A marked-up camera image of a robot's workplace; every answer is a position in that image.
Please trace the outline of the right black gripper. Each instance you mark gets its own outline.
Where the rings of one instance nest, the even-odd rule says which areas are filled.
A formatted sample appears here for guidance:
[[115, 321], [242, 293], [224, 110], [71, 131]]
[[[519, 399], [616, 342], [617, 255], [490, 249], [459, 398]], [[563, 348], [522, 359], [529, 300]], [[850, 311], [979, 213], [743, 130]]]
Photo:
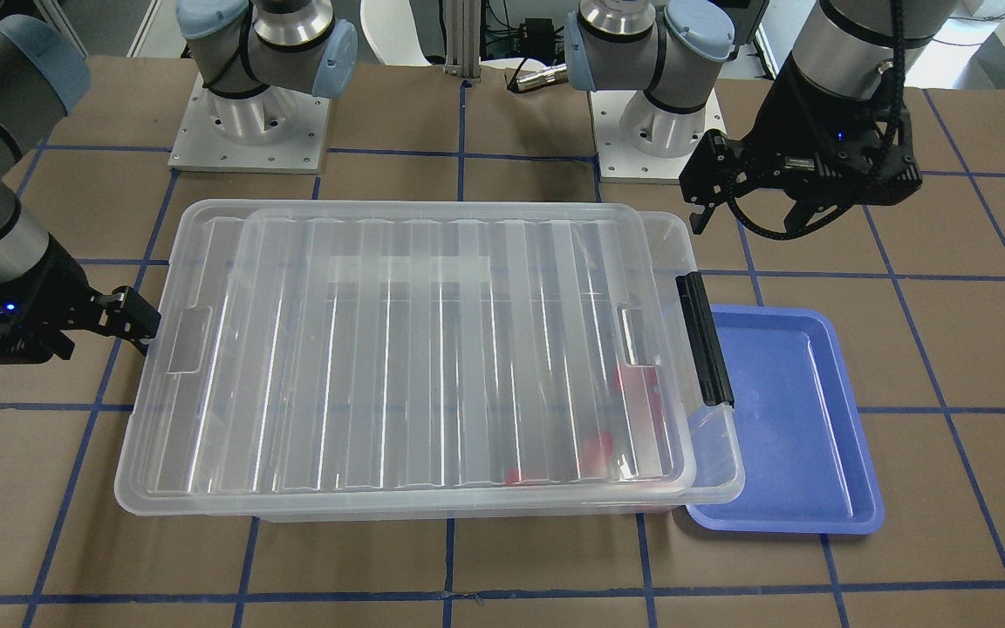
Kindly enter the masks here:
[[131, 286], [100, 294], [83, 268], [52, 239], [31, 270], [0, 283], [0, 365], [68, 360], [75, 343], [69, 330], [122, 339], [143, 357], [162, 315]]

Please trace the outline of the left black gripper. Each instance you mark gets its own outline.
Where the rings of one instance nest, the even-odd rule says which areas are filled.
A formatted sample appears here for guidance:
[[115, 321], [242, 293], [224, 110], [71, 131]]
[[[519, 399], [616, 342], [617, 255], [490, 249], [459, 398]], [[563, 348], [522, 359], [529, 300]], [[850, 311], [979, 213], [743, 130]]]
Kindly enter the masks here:
[[[784, 66], [742, 143], [721, 130], [706, 131], [679, 175], [683, 200], [697, 207], [689, 218], [693, 234], [702, 234], [715, 208], [751, 191], [743, 154], [764, 164], [769, 186], [794, 202], [784, 237], [812, 235], [854, 204], [892, 206], [914, 194], [922, 176], [904, 91], [893, 69], [876, 77], [869, 99], [849, 99], [817, 86], [797, 66]], [[892, 104], [901, 104], [900, 128], [874, 174], [880, 127], [889, 124]]]

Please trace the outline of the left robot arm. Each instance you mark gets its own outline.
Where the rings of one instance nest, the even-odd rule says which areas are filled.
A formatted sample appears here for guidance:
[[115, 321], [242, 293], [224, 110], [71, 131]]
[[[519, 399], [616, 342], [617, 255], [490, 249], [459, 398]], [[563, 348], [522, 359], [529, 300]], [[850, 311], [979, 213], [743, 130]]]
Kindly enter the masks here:
[[683, 199], [701, 234], [726, 204], [749, 232], [794, 240], [849, 209], [917, 192], [904, 82], [952, 15], [952, 1], [818, 1], [743, 138], [703, 130], [705, 107], [736, 48], [710, 1], [581, 1], [564, 23], [571, 87], [632, 93], [630, 142], [687, 158]]

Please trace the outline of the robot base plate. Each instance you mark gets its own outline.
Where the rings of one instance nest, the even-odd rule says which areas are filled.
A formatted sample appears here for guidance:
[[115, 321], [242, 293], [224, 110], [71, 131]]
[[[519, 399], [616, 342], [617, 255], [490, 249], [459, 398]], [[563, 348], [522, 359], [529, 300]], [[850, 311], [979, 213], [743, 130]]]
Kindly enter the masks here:
[[706, 131], [727, 130], [714, 88], [700, 110], [661, 110], [642, 91], [589, 95], [599, 179], [629, 184], [675, 184]]
[[332, 104], [278, 87], [224, 99], [196, 76], [168, 165], [203, 174], [318, 174]]

